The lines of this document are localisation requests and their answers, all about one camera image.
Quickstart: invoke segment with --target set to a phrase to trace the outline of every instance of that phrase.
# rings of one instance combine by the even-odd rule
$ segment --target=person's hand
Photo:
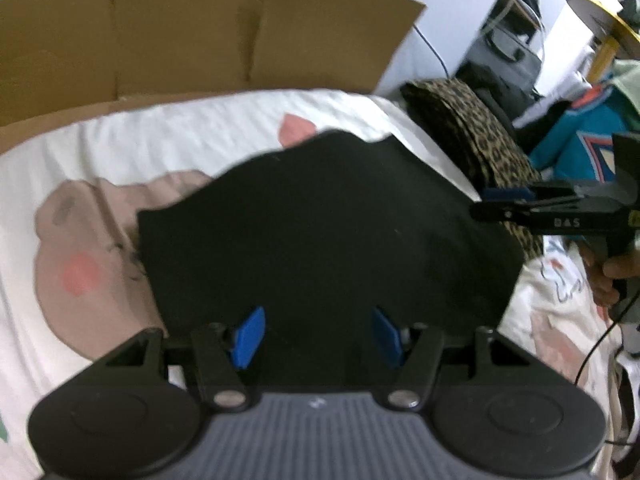
[[[580,244],[579,247],[587,279],[593,291],[593,300],[600,306],[616,304],[620,300],[620,294],[613,288],[613,280],[627,280],[640,276],[640,251],[610,258],[601,266],[586,244]]]

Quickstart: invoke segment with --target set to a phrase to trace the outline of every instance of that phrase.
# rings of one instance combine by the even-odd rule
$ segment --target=blue pad
[[[373,337],[382,350],[385,360],[392,368],[401,367],[404,363],[404,349],[400,331],[377,307],[373,309],[372,325]]]
[[[231,363],[237,370],[244,370],[251,363],[262,342],[266,328],[263,307],[257,307],[234,333],[234,348],[230,352]]]
[[[497,187],[488,187],[482,192],[482,200],[491,201],[510,201],[510,200],[526,200],[530,202],[536,199],[536,194],[528,187],[511,187],[508,189],[498,189]]]

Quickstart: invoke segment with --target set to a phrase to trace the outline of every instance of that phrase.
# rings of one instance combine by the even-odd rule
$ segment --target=yellow label
[[[640,211],[629,213],[629,227],[640,227]]]

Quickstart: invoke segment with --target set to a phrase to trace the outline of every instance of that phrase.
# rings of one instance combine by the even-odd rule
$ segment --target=leopard print pillow
[[[520,187],[541,180],[524,152],[471,88],[458,79],[405,84],[402,96],[412,120],[423,127],[481,192],[487,187]],[[542,254],[542,237],[504,223],[527,259]]]

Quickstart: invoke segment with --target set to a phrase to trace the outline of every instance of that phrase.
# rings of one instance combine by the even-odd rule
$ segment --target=white bed sheet
[[[394,135],[472,200],[479,199],[462,172],[404,112],[381,98],[339,91],[248,92],[112,114],[60,128],[1,155],[0,418],[6,431],[0,427],[0,479],[35,478],[39,468],[26,436],[28,413],[37,400],[89,364],[56,338],[36,300],[39,240],[34,215],[39,206],[65,180],[104,178],[123,186],[149,182],[168,171],[217,176],[258,153],[281,150],[278,133],[286,114],[311,121],[318,130],[342,128],[364,140]],[[540,273],[548,261],[532,262],[523,271],[502,330],[535,353],[531,313],[541,308],[549,319],[555,316],[558,326],[573,319],[564,332],[586,352],[605,324],[593,319],[584,269],[570,255],[545,258],[566,258],[563,268],[577,272],[582,288],[569,286],[570,294],[562,300],[558,280]],[[589,377],[596,386],[586,389],[608,413],[602,389],[608,383],[608,358],[605,351],[601,354],[590,363]]]

